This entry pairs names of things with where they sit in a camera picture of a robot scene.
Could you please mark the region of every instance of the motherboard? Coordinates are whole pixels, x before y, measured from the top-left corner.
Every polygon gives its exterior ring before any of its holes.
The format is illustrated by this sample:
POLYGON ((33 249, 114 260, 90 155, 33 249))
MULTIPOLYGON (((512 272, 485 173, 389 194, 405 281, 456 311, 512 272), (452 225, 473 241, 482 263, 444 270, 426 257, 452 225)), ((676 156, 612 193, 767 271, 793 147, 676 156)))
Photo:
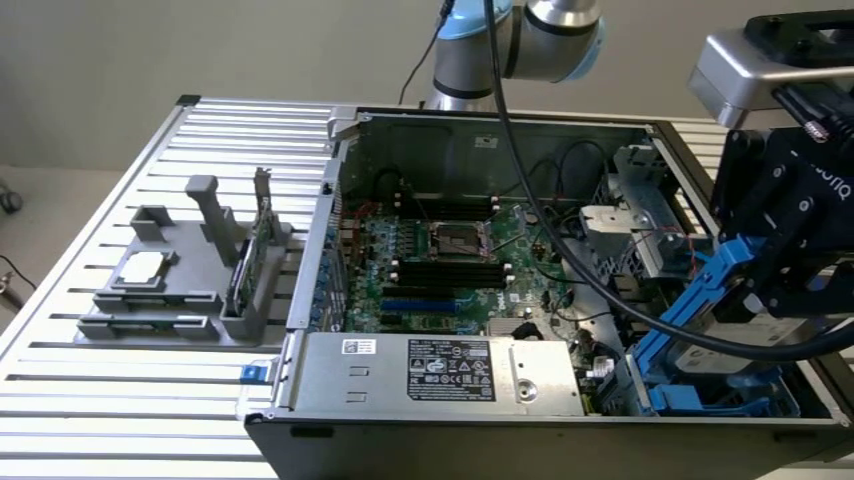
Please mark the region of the motherboard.
POLYGON ((508 335, 528 320, 554 321, 572 282, 526 205, 414 203, 365 204, 344 220, 346 329, 508 335))

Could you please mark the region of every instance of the sticker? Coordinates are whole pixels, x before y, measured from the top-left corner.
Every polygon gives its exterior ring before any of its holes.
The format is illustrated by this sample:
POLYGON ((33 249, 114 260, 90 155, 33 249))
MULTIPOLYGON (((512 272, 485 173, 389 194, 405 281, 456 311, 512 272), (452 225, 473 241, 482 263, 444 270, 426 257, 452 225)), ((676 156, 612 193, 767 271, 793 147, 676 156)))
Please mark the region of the sticker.
POLYGON ((476 148, 498 148, 498 137, 476 137, 476 148))
MULTIPOLYGON (((808 320, 805 318, 775 318, 757 315, 748 323, 719 323, 704 319, 700 330, 709 336, 748 343, 761 347, 777 345, 808 320)), ((736 373, 745 369, 751 360, 724 355, 699 346, 692 346, 677 358, 676 364, 687 373, 736 373)))
POLYGON ((374 355, 377 353, 377 339, 348 339, 342 343, 342 353, 348 355, 374 355))
POLYGON ((410 340, 408 395, 416 401, 494 402, 490 342, 410 340))

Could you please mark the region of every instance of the floor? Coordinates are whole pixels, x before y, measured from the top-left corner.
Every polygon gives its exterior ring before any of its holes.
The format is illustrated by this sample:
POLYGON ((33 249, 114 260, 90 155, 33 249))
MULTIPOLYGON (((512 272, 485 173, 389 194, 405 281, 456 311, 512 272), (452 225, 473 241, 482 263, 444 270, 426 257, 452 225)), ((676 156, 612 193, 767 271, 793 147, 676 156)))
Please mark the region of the floor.
MULTIPOLYGON (((46 277, 123 172, 0 166, 0 178, 22 194, 25 208, 13 215, 0 212, 0 254, 37 283, 46 277)), ((7 265, 0 265, 0 274, 7 265)), ((27 298, 29 285, 13 286, 27 298)), ((0 309, 0 332, 15 318, 0 309)))

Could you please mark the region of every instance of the pcie slot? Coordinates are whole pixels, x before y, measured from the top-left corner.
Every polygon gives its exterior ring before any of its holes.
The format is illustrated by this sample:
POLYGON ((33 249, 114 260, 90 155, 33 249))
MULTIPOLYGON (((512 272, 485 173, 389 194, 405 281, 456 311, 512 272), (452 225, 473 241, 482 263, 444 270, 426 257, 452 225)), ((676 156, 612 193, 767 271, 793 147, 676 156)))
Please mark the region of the pcie slot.
POLYGON ((453 299, 454 289, 446 287, 385 287, 384 297, 453 299))

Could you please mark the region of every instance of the white wall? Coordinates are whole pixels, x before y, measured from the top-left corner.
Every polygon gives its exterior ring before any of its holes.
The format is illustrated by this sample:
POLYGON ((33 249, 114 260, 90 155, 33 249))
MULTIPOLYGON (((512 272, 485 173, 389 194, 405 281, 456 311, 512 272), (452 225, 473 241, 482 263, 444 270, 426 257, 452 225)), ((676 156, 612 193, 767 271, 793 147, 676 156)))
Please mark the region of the white wall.
MULTIPOLYGON (((852 0, 602 4, 609 37, 594 71, 558 86, 512 82, 512 108, 701 116, 685 80, 707 33, 852 0)), ((0 164, 123 169, 182 93, 392 103, 438 5, 0 0, 0 164)))

